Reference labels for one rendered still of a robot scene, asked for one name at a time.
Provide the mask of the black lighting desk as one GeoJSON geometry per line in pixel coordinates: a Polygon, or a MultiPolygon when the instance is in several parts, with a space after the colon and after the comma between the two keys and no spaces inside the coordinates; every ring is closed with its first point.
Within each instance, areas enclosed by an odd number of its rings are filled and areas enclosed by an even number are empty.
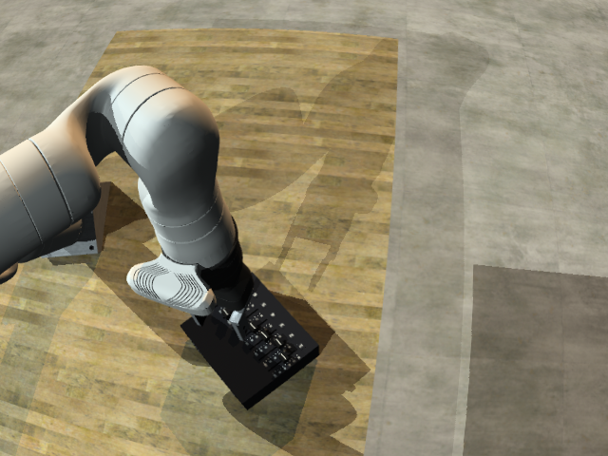
{"type": "Polygon", "coordinates": [[[314,339],[252,275],[254,293],[245,311],[250,329],[244,341],[229,322],[233,311],[218,305],[203,326],[192,316],[180,325],[247,410],[319,355],[314,339]]]}

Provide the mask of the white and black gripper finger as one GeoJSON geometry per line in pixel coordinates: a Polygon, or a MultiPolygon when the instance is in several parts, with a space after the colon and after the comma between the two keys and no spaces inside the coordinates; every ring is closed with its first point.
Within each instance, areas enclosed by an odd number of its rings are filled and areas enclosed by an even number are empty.
{"type": "Polygon", "coordinates": [[[194,314],[191,314],[191,315],[198,325],[200,325],[200,326],[203,325],[203,323],[206,319],[206,316],[200,316],[200,315],[194,315],[194,314]]]}
{"type": "Polygon", "coordinates": [[[231,317],[230,317],[230,323],[232,323],[233,327],[234,327],[234,332],[237,336],[237,339],[244,341],[245,336],[250,328],[250,325],[247,321],[247,318],[245,316],[245,311],[248,307],[248,304],[251,300],[251,297],[253,295],[254,290],[251,291],[250,296],[248,298],[248,301],[245,305],[245,307],[241,310],[241,311],[233,311],[231,317]]]}

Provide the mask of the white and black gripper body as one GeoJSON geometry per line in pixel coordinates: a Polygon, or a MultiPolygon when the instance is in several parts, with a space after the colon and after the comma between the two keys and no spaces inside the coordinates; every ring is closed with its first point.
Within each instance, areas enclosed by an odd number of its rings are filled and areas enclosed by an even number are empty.
{"type": "Polygon", "coordinates": [[[238,227],[224,199],[217,225],[203,237],[176,242],[155,233],[161,255],[135,265],[126,278],[136,294],[200,316],[216,305],[233,311],[245,307],[255,283],[242,263],[238,227]]]}

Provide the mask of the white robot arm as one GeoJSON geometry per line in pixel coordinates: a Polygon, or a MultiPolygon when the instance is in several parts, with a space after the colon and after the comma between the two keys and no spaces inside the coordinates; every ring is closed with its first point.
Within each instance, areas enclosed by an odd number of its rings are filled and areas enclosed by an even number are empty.
{"type": "Polygon", "coordinates": [[[0,155],[0,285],[18,263],[81,238],[101,198],[96,166],[115,151],[139,176],[142,206],[163,238],[187,242],[217,225],[223,199],[212,112],[160,70],[126,67],[0,155]]]}

